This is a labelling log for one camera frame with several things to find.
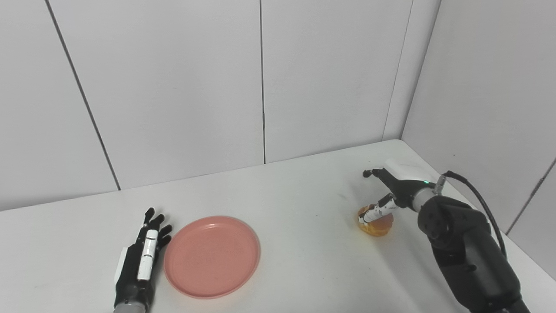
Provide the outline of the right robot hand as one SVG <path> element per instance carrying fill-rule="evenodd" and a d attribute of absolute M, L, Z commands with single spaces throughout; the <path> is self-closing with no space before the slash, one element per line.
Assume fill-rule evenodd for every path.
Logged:
<path fill-rule="evenodd" d="M 389 159 L 383 168 L 363 171 L 363 177 L 371 176 L 379 178 L 389 192 L 377 204 L 369 205 L 358 214 L 360 224 L 379 220 L 397 209 L 419 212 L 425 202 L 437 196 L 436 184 L 431 182 L 430 176 L 419 166 Z"/>

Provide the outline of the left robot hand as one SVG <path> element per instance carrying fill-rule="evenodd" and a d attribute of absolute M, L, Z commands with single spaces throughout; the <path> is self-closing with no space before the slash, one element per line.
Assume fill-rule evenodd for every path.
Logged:
<path fill-rule="evenodd" d="M 119 260 L 115 283 L 115 313 L 147 313 L 154 302 L 153 270 L 160 253 L 172 240 L 171 225 L 163 226 L 165 216 L 149 208 L 137 238 Z"/>

